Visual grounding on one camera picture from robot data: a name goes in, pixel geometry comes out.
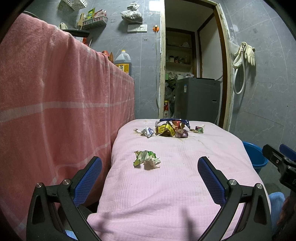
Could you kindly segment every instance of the gray floor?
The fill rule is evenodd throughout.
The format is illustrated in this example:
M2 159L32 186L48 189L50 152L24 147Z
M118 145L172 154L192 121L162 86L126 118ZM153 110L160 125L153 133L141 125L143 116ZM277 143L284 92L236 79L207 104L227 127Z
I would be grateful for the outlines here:
M290 189L279 182L280 173L270 161L261 169L259 176L262 179L268 194L282 192L285 197L290 195Z

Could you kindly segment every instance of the wire basket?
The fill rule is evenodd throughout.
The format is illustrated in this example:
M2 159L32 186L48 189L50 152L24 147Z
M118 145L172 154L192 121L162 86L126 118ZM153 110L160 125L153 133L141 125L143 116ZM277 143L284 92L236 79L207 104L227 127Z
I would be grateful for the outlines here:
M108 18L101 16L98 18L89 19L82 22L82 29L96 28L99 26L105 26L107 24Z
M68 4L74 11L83 9L87 6L87 1L85 0L63 0Z

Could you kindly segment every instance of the blue gripper pad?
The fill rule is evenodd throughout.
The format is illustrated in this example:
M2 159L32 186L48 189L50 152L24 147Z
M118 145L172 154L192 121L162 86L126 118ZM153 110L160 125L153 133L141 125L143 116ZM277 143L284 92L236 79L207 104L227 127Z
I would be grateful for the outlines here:
M102 161L97 158L75 188L73 201L76 206L85 202L101 170Z
M223 206L226 203L225 190L202 157L198 160L197 169L214 203Z
M289 158L291 161L296 161L296 152L293 151L291 148L287 147L284 144L281 144L279 146L279 151L284 154L287 158Z

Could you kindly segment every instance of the screw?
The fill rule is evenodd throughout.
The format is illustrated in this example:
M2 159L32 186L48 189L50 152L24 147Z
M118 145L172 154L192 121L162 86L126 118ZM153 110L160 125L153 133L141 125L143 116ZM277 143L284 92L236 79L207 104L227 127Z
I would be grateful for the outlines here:
M37 188L42 187L42 183L37 183L37 184L36 184L36 187L37 187Z
M256 184L256 187L259 188L259 189L262 189L263 188L263 186L260 183L257 183Z
M233 185L233 186L237 184L236 180L234 180L234 179L230 179L229 183L230 183L230 185Z
M70 182L71 182L70 179L64 179L64 180L63 180L63 184L64 184L64 185L68 185Z

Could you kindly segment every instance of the plastic bottle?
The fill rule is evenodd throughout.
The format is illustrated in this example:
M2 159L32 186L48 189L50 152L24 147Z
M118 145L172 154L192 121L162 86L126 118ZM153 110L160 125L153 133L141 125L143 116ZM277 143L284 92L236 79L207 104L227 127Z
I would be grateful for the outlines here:
M131 58L125 50L121 51L121 54L116 58L114 64L122 71L127 73L129 76L131 76Z

